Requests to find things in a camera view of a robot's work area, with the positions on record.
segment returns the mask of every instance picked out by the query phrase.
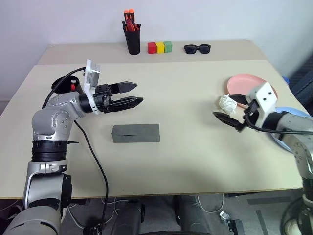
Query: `pen holder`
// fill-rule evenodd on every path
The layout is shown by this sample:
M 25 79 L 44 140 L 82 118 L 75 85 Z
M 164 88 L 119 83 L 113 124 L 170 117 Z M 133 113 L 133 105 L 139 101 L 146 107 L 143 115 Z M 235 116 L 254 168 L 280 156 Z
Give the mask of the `pen holder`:
M 135 32 L 128 32 L 123 28 L 128 52 L 130 55 L 138 55 L 140 53 L 140 28 Z

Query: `sunglasses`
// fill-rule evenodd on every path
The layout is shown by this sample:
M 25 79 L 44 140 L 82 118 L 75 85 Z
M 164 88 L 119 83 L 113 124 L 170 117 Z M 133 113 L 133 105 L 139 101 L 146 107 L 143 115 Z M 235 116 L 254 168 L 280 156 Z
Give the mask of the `sunglasses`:
M 194 44 L 187 44 L 187 45 L 184 45 L 184 50 L 185 50 L 186 54 L 188 54 L 188 55 L 196 53 L 197 50 L 199 50 L 199 52 L 201 54 L 208 54 L 208 53 L 210 53 L 211 45 L 210 44 L 200 44 L 199 46 L 197 46 Z

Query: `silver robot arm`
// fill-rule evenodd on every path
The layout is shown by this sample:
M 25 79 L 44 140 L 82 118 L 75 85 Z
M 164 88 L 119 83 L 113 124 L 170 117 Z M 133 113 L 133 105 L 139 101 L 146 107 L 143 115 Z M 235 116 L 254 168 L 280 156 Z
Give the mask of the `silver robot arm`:
M 248 95 L 230 95 L 235 101 L 248 105 L 244 123 L 224 113 L 213 114 L 225 124 L 241 132 L 245 127 L 276 133 L 275 136 L 292 149 L 303 181 L 305 209 L 298 216 L 302 235 L 313 234 L 313 118 L 287 112 L 275 112 L 277 98 L 269 83 L 255 87 Z
M 113 94 L 132 90 L 131 82 L 97 85 L 99 66 L 87 60 L 84 92 L 57 95 L 32 119 L 32 159 L 28 163 L 23 195 L 25 210 L 19 213 L 4 235 L 58 235 L 64 207 L 70 204 L 72 184 L 67 170 L 67 145 L 73 122 L 86 113 L 109 113 L 133 108 L 143 98 L 130 96 L 117 101 Z

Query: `crumpled paper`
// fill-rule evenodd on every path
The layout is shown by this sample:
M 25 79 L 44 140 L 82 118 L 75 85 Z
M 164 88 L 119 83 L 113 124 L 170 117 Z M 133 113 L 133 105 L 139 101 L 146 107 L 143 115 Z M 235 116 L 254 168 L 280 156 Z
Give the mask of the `crumpled paper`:
M 220 108 L 223 109 L 228 115 L 236 113 L 237 102 L 232 98 L 229 98 L 229 94 L 220 98 L 219 105 Z

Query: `colored cube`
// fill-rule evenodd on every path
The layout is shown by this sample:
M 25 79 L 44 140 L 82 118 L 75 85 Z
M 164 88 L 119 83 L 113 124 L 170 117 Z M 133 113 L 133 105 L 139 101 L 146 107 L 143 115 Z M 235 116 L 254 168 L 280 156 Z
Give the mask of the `colored cube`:
M 156 43 L 156 52 L 157 52 L 157 54 L 164 53 L 164 49 L 165 49 L 164 42 L 157 42 Z
M 148 43 L 148 54 L 155 54 L 157 51 L 157 46 L 154 42 Z
M 165 50 L 164 50 L 164 52 L 165 53 L 170 53 L 170 52 L 172 52 L 172 42 L 171 41 L 165 41 L 164 42 L 164 45 L 165 45 Z

